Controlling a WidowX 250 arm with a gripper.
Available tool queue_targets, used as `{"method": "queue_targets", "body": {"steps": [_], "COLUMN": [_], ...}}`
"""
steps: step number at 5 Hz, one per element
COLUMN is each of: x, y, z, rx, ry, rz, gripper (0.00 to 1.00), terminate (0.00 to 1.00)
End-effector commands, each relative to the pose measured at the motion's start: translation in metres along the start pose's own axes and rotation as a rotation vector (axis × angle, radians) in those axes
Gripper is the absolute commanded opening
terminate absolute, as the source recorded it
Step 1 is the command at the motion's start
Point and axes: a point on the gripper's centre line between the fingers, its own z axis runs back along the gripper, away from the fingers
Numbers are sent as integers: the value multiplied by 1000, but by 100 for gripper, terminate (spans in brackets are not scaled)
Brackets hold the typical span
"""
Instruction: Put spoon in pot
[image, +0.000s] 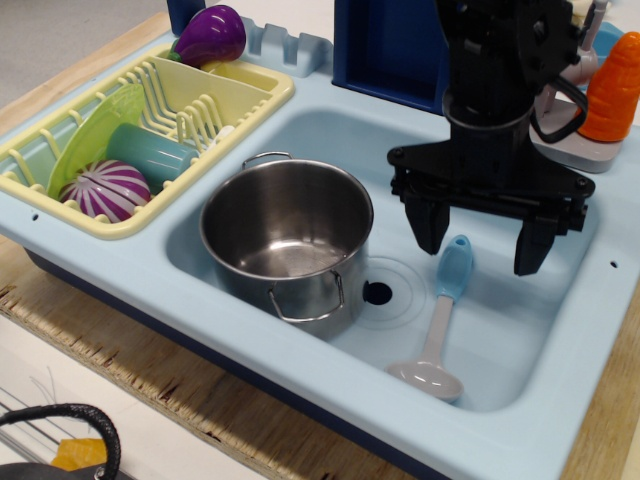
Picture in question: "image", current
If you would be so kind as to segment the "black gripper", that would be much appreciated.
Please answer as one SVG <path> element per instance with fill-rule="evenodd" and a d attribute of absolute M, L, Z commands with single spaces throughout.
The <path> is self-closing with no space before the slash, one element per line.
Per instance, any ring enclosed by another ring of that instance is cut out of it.
<path fill-rule="evenodd" d="M 582 230 L 595 184 L 533 145 L 531 114 L 491 119 L 472 110 L 447 110 L 449 139 L 388 152 L 392 192 L 405 205 L 422 250 L 439 252 L 453 207 L 522 222 L 517 276 L 539 271 L 556 235 Z"/>

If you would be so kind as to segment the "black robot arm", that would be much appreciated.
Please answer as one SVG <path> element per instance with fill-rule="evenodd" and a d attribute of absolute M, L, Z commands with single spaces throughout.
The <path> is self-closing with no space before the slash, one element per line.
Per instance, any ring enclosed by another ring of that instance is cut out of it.
<path fill-rule="evenodd" d="M 450 136 L 390 150 L 392 192 L 429 254 L 452 208 L 520 220 L 514 271 L 534 274 L 557 237 L 582 229 L 595 190 L 533 144 L 561 141 L 586 120 L 587 97 L 563 77 L 583 31 L 567 1 L 440 1 L 436 10 L 449 49 Z"/>

